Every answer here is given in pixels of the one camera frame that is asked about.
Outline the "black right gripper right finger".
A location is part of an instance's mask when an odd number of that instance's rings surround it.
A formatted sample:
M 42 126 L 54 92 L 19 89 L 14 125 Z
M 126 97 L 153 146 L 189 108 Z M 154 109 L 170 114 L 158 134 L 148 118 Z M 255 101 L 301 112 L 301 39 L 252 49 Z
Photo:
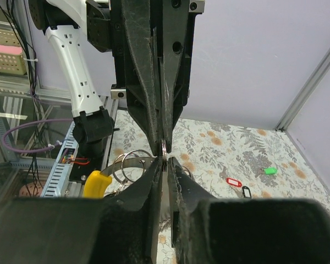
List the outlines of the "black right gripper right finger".
M 219 199 L 168 160 L 177 263 L 330 263 L 330 215 L 310 199 Z

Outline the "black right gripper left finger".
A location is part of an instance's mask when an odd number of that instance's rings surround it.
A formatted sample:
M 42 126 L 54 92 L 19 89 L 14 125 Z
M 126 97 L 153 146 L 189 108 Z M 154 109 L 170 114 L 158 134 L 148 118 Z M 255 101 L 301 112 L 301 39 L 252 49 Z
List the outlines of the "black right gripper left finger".
M 162 159 L 120 194 L 22 198 L 0 207 L 0 263 L 155 263 Z

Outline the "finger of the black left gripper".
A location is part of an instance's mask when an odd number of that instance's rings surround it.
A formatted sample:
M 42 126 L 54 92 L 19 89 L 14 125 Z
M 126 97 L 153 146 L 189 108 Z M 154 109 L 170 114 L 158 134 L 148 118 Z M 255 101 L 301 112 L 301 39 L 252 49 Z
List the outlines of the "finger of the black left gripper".
M 156 136 L 150 143 L 153 153 L 161 153 L 165 142 L 172 151 L 173 129 L 183 111 L 184 84 L 180 67 L 184 58 L 189 1 L 151 1 L 151 29 L 155 52 Z
M 122 13 L 126 40 L 139 81 L 131 85 L 128 91 L 135 100 L 127 99 L 128 110 L 148 139 L 152 154 L 160 154 L 160 135 L 157 120 L 157 103 L 159 96 L 155 74 L 153 55 L 153 39 L 151 36 L 150 1 L 122 1 Z

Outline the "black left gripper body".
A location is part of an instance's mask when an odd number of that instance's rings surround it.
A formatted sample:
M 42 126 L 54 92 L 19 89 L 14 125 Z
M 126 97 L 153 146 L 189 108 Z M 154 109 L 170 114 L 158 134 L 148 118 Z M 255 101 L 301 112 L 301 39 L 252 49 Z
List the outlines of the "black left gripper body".
M 180 76 L 184 84 L 184 105 L 187 101 L 186 93 L 189 87 L 195 18 L 203 12 L 203 1 L 189 1 L 185 51 L 180 67 Z M 126 40 L 122 1 L 87 1 L 86 17 L 89 42 L 101 52 L 112 52 L 114 57 L 117 82 L 112 86 L 111 94 L 114 98 L 124 99 L 128 107 L 127 99 L 135 100 L 135 97 L 128 91 L 128 87 L 138 85 L 139 81 Z

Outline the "large metal keyring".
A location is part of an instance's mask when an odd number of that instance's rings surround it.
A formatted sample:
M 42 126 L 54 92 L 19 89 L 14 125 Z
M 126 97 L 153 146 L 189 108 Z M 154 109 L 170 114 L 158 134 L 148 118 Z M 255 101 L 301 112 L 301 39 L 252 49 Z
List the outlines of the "large metal keyring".
M 152 157 L 147 151 L 136 149 L 127 153 L 120 154 L 114 159 L 113 163 L 110 166 L 106 167 L 101 172 L 103 174 L 110 175 L 112 177 L 112 180 L 115 179 L 117 182 L 119 182 L 120 186 L 114 192 L 114 194 L 117 195 L 121 192 L 121 189 L 123 187 L 129 186 L 135 183 L 135 181 L 128 178 L 127 175 L 124 176 L 123 180 L 119 179 L 116 175 L 116 171 L 121 171 L 122 173 L 124 173 L 124 170 L 126 168 L 141 168 L 143 169 L 143 174 L 145 174 L 154 160 L 155 158 Z

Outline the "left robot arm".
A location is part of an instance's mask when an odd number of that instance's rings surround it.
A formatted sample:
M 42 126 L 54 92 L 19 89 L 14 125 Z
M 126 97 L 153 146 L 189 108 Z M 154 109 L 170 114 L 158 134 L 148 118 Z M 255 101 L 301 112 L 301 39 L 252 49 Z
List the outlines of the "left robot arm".
M 80 37 L 111 52 L 116 83 L 154 156 L 172 151 L 173 130 L 188 102 L 194 28 L 204 1 L 30 1 L 29 11 L 58 55 L 68 81 L 74 138 L 88 158 L 101 157 L 114 122 L 102 105 Z

